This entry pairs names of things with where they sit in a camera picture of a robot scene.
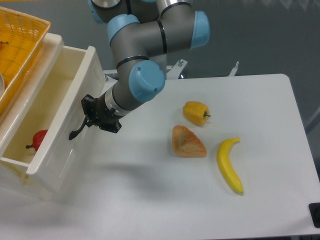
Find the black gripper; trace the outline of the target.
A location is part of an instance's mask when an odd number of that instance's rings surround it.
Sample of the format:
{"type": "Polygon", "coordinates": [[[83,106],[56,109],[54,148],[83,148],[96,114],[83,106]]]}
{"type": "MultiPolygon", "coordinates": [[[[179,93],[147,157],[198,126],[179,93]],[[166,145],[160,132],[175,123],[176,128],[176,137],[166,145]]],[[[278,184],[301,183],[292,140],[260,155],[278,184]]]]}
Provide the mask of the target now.
{"type": "Polygon", "coordinates": [[[116,103],[112,89],[108,89],[98,98],[89,94],[85,95],[81,100],[81,105],[88,128],[96,126],[100,130],[114,134],[121,129],[120,119],[125,116],[125,110],[116,103]]]}

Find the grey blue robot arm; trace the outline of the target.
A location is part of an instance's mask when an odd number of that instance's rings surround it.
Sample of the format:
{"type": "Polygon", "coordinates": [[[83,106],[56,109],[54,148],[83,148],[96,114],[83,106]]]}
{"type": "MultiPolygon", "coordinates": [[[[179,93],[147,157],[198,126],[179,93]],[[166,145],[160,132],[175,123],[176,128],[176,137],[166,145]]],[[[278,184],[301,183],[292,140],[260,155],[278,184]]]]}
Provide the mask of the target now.
{"type": "Polygon", "coordinates": [[[180,50],[204,46],[210,39],[210,22],[189,0],[91,0],[97,22],[107,24],[108,44],[118,82],[100,97],[81,100],[82,127],[97,126],[117,133],[120,119],[159,94],[166,72],[153,61],[180,50]]]}

